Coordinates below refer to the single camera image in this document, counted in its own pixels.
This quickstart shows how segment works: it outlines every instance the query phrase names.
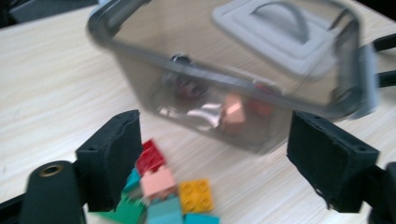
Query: teal lego brick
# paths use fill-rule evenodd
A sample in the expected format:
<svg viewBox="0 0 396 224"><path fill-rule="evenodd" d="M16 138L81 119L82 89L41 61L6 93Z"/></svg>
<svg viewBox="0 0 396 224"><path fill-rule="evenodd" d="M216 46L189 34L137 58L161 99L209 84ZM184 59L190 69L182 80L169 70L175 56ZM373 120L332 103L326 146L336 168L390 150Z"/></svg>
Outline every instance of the teal lego brick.
<svg viewBox="0 0 396 224"><path fill-rule="evenodd" d="M96 214L123 224L142 224L145 219L145 205L140 200L129 200L124 195L115 211Z"/></svg>
<svg viewBox="0 0 396 224"><path fill-rule="evenodd" d="M125 188L122 192L127 193L139 185L140 174L137 172L136 168L134 168L131 174L128 176Z"/></svg>
<svg viewBox="0 0 396 224"><path fill-rule="evenodd" d="M153 202L148 208L148 224L183 224L178 197L168 197L166 201Z"/></svg>
<svg viewBox="0 0 396 224"><path fill-rule="evenodd" d="M188 213L184 224L220 224L218 217L212 217L203 214Z"/></svg>

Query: black cable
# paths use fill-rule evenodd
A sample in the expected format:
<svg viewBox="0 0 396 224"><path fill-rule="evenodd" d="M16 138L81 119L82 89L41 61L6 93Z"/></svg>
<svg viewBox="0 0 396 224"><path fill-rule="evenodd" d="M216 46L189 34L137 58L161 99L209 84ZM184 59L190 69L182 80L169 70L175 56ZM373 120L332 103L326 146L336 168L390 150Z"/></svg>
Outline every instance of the black cable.
<svg viewBox="0 0 396 224"><path fill-rule="evenodd" d="M396 70L378 74L379 87L396 86Z"/></svg>

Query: table surface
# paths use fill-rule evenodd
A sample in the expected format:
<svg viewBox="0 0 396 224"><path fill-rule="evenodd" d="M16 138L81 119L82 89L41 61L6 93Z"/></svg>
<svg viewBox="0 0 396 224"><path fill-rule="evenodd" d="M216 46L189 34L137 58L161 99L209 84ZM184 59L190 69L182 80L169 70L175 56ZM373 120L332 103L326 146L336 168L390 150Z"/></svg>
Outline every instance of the table surface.
<svg viewBox="0 0 396 224"><path fill-rule="evenodd" d="M353 3L363 42L396 32L396 24ZM24 192L28 175L74 151L114 115L141 111L143 141L154 138L177 181L210 179L222 223L365 223L360 214L326 209L286 157L286 146L263 156L160 119L138 103L113 55L95 46L85 24L92 7L0 31L0 202ZM396 51L381 54L392 68ZM378 165L396 161L396 87L380 90L377 110L337 122L381 150ZM107 223L88 215L91 223Z"/></svg>

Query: transparent plastic container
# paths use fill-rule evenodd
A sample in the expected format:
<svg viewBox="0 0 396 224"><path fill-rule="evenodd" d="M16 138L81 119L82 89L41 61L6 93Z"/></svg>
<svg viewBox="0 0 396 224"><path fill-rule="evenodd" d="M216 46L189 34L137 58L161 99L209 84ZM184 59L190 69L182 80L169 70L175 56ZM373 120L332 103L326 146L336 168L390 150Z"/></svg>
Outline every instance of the transparent plastic container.
<svg viewBox="0 0 396 224"><path fill-rule="evenodd" d="M341 119L375 106L372 52L334 1L118 0L88 28L146 109L254 152L285 142L293 109Z"/></svg>

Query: lego brick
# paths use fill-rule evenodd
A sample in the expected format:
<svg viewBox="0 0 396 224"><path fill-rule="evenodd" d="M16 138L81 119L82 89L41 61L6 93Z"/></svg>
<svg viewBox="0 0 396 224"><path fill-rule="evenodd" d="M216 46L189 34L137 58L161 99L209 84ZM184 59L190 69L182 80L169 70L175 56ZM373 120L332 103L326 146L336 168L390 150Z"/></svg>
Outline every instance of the lego brick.
<svg viewBox="0 0 396 224"><path fill-rule="evenodd" d="M213 210L213 199L207 179L181 182L178 187L183 214Z"/></svg>
<svg viewBox="0 0 396 224"><path fill-rule="evenodd" d="M254 99L250 99L247 102L247 108L250 111L253 111L261 116L269 116L274 110L274 108L271 105L263 101L254 100Z"/></svg>
<svg viewBox="0 0 396 224"><path fill-rule="evenodd" d="M178 197L153 203L148 208L148 224L183 224L183 215Z"/></svg>
<svg viewBox="0 0 396 224"><path fill-rule="evenodd" d="M147 171L156 172L165 164L165 158L158 150L154 140L150 139L143 144L143 152L136 162L136 169L139 174L144 175Z"/></svg>
<svg viewBox="0 0 396 224"><path fill-rule="evenodd" d="M171 193L177 193L177 183L171 170L162 166L157 172L148 171L140 179L143 195L149 202L155 198L165 199Z"/></svg>
<svg viewBox="0 0 396 224"><path fill-rule="evenodd" d="M221 130L227 134L238 134L245 121L246 116L241 96L234 93L228 94L221 111Z"/></svg>
<svg viewBox="0 0 396 224"><path fill-rule="evenodd" d="M145 205L140 200L129 200L126 195L123 195L115 211L96 214L120 223L141 224L145 219Z"/></svg>
<svg viewBox="0 0 396 224"><path fill-rule="evenodd" d="M139 181L140 181L140 175L137 172L136 168L134 168L131 174L128 176L125 188L122 190L122 192L127 193L133 190L139 185Z"/></svg>
<svg viewBox="0 0 396 224"><path fill-rule="evenodd" d="M184 220L184 224L220 224L218 217L188 213Z"/></svg>

